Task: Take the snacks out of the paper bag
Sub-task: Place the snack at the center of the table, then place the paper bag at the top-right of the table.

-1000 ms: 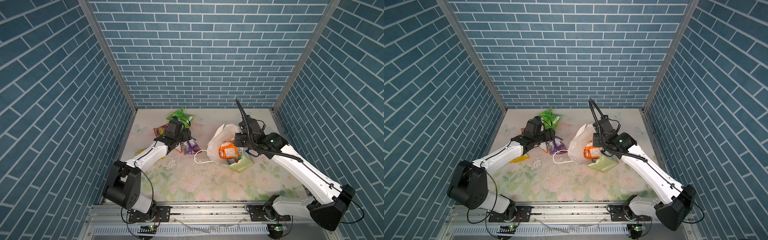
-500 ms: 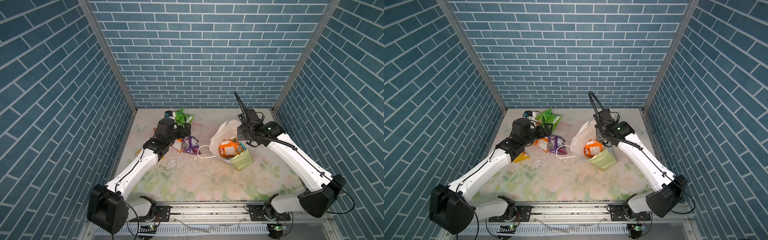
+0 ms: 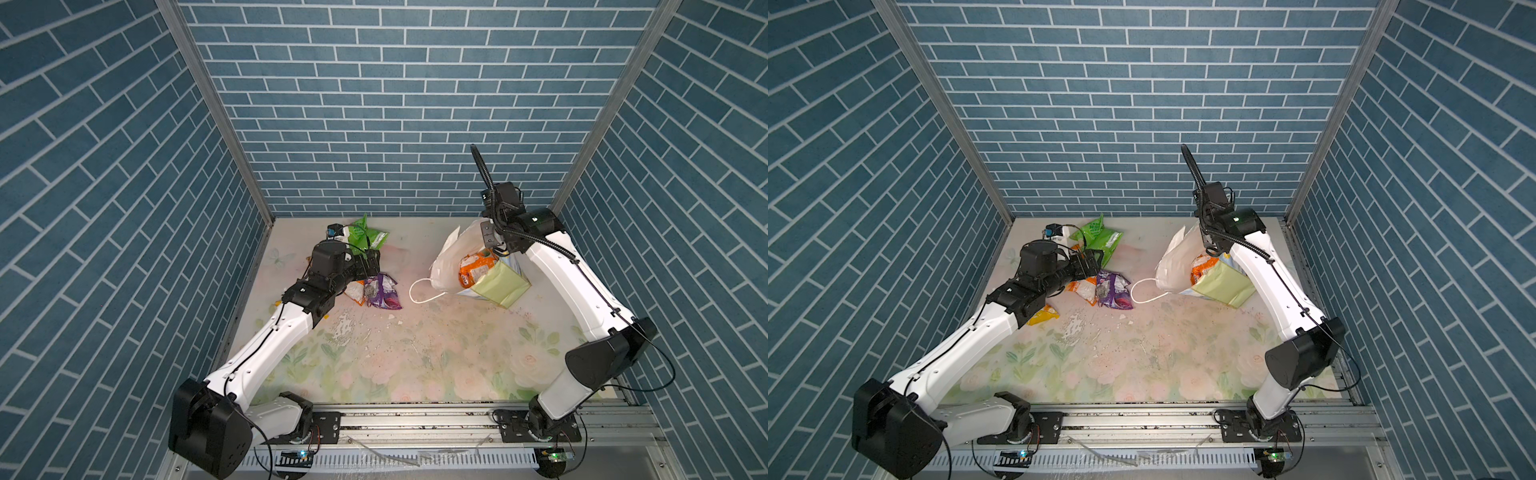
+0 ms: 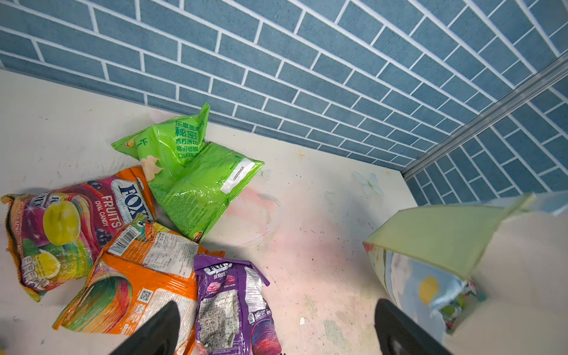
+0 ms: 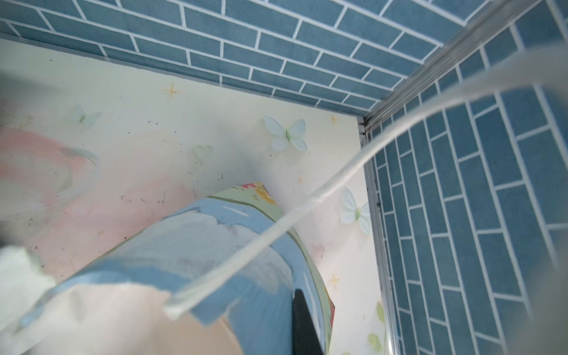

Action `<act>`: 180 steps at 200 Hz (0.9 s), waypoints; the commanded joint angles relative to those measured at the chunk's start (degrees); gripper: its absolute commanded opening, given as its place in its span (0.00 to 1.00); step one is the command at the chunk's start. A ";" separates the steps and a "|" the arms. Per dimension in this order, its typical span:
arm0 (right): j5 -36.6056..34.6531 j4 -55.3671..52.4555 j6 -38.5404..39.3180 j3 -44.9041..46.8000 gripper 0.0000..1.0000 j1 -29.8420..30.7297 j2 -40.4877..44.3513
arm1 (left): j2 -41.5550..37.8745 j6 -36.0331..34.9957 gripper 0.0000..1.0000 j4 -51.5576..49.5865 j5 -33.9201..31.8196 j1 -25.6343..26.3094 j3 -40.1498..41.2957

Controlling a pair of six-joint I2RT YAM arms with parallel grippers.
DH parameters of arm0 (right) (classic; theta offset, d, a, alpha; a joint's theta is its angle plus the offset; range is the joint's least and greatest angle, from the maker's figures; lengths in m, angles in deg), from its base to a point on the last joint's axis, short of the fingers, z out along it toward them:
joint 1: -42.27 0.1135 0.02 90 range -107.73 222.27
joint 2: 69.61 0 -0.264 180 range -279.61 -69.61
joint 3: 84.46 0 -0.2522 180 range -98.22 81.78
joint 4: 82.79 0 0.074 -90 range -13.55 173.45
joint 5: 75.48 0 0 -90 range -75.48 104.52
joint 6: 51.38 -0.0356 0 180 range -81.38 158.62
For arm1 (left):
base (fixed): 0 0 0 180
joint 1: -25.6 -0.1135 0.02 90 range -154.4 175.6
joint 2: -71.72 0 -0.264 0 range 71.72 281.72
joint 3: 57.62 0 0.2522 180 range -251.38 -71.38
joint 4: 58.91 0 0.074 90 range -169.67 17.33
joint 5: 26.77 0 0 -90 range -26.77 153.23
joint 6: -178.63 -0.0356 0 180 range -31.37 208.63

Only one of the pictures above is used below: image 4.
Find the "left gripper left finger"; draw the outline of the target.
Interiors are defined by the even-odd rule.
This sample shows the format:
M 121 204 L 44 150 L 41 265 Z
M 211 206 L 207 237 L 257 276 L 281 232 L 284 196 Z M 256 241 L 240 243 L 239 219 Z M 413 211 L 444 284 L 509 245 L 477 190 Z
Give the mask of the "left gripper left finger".
M 169 301 L 110 354 L 173 355 L 176 352 L 179 331 L 180 313 L 178 305 L 174 301 Z

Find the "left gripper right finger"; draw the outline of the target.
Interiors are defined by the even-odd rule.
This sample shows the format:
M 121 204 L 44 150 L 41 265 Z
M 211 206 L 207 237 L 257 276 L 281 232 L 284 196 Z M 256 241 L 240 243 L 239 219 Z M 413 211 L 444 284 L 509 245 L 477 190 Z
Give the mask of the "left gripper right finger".
M 382 354 L 451 354 L 390 300 L 378 300 L 374 328 Z

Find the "Fox's fruits candy bag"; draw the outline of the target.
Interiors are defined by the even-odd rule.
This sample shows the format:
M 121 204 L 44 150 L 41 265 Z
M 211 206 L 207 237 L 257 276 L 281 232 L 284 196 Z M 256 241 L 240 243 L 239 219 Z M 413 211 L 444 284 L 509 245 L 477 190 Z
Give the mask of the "Fox's fruits candy bag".
M 223 257 L 226 253 L 210 251 L 138 214 L 104 247 L 85 287 L 53 328 L 130 336 L 174 301 L 180 313 L 175 352 L 192 353 L 198 304 L 194 262 L 199 254 Z
M 103 248 L 138 215 L 155 219 L 142 168 L 38 195 L 5 195 L 8 248 L 19 282 L 36 302 L 86 277 Z

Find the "purple snack packet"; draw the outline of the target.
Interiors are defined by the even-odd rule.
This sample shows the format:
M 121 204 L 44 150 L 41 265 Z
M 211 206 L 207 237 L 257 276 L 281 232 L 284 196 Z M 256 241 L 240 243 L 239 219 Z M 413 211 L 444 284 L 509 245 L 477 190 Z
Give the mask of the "purple snack packet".
M 268 279 L 250 261 L 199 254 L 194 262 L 198 307 L 193 354 L 282 354 Z

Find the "colourful paper gift bag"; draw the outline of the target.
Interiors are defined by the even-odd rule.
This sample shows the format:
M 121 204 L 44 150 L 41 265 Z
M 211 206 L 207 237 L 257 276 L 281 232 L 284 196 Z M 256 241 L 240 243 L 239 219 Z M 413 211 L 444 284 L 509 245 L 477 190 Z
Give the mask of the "colourful paper gift bag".
M 364 247 L 390 302 L 452 354 L 567 352 L 567 194 L 404 209 Z

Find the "green Lay's chips bag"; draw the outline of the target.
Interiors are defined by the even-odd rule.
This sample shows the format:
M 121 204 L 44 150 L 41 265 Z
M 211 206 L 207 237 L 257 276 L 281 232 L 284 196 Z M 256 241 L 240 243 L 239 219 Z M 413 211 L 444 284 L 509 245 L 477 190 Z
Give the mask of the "green Lay's chips bag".
M 172 118 L 114 143 L 139 161 L 149 188 L 182 235 L 201 242 L 229 204 L 263 168 L 263 161 L 206 141 L 210 106 Z

